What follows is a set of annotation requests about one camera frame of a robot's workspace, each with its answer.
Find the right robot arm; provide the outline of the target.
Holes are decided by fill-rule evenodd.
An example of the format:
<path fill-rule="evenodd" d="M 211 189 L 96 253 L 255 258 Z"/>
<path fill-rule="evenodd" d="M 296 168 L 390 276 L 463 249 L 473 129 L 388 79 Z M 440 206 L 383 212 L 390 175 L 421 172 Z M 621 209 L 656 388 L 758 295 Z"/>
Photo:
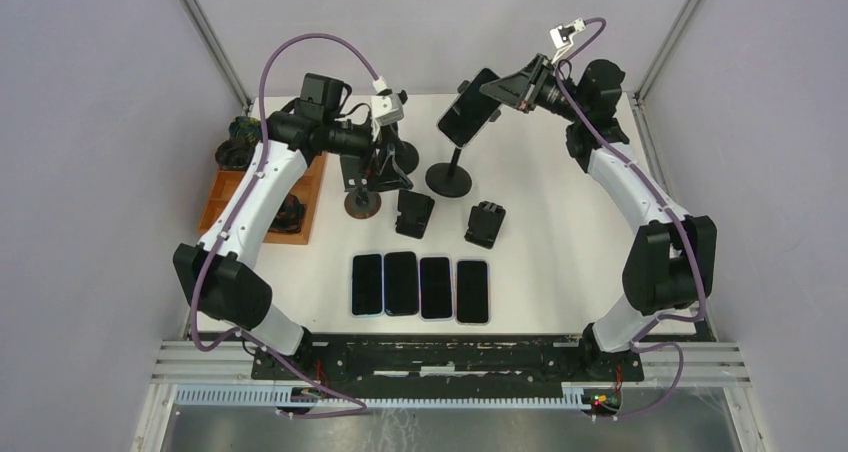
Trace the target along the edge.
<path fill-rule="evenodd" d="M 615 114 L 624 71 L 606 59 L 589 63 L 578 81 L 537 55 L 520 71 L 484 82 L 479 91 L 522 113 L 537 108 L 569 120 L 566 147 L 606 191 L 634 233 L 622 271 L 622 296 L 588 328 L 577 354 L 580 372 L 602 380 L 658 323 L 695 323 L 712 292 L 717 228 L 677 204 L 639 165 Z"/>

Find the black folding phone stand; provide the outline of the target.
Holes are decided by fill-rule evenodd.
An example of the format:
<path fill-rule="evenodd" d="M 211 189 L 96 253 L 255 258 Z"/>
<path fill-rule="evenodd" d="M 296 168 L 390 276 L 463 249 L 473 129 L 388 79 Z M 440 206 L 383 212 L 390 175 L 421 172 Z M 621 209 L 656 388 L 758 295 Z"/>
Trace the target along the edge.
<path fill-rule="evenodd" d="M 410 190 L 400 190 L 395 232 L 406 237 L 422 239 L 434 207 L 435 200 L 432 197 Z"/>

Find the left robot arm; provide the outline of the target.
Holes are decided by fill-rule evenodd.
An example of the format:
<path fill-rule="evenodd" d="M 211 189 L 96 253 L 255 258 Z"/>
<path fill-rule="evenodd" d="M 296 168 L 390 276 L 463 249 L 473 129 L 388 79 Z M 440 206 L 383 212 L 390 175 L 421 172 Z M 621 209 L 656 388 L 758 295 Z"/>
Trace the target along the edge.
<path fill-rule="evenodd" d="M 267 349 L 290 379 L 306 377 L 314 353 L 302 345 L 308 330 L 273 305 L 272 288 L 254 270 L 260 247 L 284 199 L 315 158 L 325 153 L 356 159 L 367 188 L 412 186 L 395 157 L 402 147 L 397 124 L 404 117 L 405 91 L 383 78 L 362 124 L 348 119 L 343 106 L 348 84 L 308 73 L 298 97 L 260 122 L 262 134 L 236 191 L 216 222 L 194 245 L 181 244 L 173 264 L 190 307 L 223 321 Z"/>

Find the white case phone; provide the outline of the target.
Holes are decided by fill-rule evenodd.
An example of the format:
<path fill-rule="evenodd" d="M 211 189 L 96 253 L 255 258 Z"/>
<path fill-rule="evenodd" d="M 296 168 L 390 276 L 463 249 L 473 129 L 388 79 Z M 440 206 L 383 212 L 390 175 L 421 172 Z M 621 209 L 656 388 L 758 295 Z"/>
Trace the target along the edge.
<path fill-rule="evenodd" d="M 463 82 L 464 88 L 437 121 L 438 130 L 456 148 L 465 148 L 499 113 L 501 103 L 480 92 L 482 85 L 497 79 L 493 70 L 481 69 L 471 81 Z"/>
<path fill-rule="evenodd" d="M 472 325 L 489 322 L 489 269 L 485 261 L 460 260 L 457 263 L 456 319 Z"/>

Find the small black phone stand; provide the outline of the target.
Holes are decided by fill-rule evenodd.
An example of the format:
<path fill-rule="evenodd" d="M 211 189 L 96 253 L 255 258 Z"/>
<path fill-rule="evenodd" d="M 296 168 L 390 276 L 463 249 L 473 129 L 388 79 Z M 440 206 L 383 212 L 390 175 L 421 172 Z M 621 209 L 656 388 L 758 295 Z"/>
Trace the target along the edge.
<path fill-rule="evenodd" d="M 492 249 L 505 217 L 506 209 L 494 202 L 482 201 L 473 206 L 464 235 L 465 241 L 485 249 Z"/>

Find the black pole stand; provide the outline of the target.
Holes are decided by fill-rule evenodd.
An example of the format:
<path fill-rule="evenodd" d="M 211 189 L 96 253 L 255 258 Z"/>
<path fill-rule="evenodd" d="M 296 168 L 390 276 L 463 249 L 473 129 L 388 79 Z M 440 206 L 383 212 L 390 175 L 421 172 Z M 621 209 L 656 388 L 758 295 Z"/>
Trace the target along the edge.
<path fill-rule="evenodd" d="M 457 88 L 457 95 L 464 88 L 463 82 Z M 497 115 L 492 116 L 492 120 L 489 123 L 495 122 L 499 116 L 500 109 Z M 436 163 L 430 166 L 425 175 L 425 182 L 427 186 L 437 195 L 447 198 L 463 197 L 470 192 L 473 185 L 470 174 L 459 165 L 461 153 L 466 147 L 463 149 L 456 148 L 454 145 L 453 147 L 454 150 L 451 160 L 449 162 Z"/>
<path fill-rule="evenodd" d="M 388 132 L 384 133 L 383 137 L 386 139 L 388 144 L 394 145 L 396 147 L 396 155 L 407 154 L 415 157 L 415 170 L 419 165 L 419 153 L 415 146 L 407 141 L 404 141 L 400 138 L 399 132 L 397 135 Z"/>

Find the black case phone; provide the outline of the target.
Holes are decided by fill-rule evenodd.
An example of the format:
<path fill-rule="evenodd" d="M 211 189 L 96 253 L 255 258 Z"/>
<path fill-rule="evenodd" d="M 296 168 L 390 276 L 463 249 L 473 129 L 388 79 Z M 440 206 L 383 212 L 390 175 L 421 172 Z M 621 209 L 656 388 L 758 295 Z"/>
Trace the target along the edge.
<path fill-rule="evenodd" d="M 410 316 L 419 312 L 417 256 L 412 251 L 384 256 L 384 306 L 389 316 Z"/>

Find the lavender case phone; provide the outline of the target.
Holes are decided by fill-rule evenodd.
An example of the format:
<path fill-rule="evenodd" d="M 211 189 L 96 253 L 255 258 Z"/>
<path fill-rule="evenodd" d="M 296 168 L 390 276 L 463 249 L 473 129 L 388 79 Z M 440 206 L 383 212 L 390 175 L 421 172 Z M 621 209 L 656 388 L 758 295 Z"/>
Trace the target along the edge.
<path fill-rule="evenodd" d="M 451 261 L 447 257 L 423 257 L 419 262 L 420 315 L 424 320 L 453 316 Z"/>

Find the brown round base phone stand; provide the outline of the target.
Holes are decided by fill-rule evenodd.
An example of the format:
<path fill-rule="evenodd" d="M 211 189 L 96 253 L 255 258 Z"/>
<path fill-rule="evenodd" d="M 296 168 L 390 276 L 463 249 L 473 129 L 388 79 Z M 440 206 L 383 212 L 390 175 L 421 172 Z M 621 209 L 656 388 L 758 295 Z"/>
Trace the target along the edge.
<path fill-rule="evenodd" d="M 346 213 L 359 220 L 376 215 L 382 206 L 381 195 L 369 189 L 368 174 L 361 168 L 360 161 L 356 157 L 341 156 L 340 167 L 346 193 Z"/>

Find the blue case phone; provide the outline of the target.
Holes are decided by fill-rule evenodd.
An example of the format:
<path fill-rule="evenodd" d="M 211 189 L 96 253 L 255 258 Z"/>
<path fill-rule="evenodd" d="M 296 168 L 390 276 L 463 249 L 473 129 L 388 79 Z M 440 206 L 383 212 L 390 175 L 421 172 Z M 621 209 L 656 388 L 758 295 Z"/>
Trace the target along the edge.
<path fill-rule="evenodd" d="M 352 315 L 376 316 L 383 310 L 383 257 L 380 254 L 354 256 L 351 273 Z"/>

